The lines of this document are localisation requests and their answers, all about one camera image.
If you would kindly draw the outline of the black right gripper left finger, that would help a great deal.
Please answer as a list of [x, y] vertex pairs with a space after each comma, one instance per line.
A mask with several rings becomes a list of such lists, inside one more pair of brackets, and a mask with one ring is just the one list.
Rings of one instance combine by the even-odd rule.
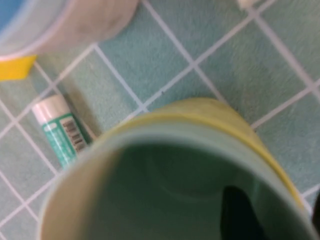
[[227, 186], [222, 194], [220, 218], [222, 240], [264, 240], [266, 235], [246, 193]]

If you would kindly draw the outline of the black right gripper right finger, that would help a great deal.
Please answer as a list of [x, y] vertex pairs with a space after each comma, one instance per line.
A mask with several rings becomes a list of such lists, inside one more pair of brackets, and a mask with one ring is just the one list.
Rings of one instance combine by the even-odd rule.
[[320, 226], [320, 194], [319, 193], [314, 203], [312, 223], [314, 227]]

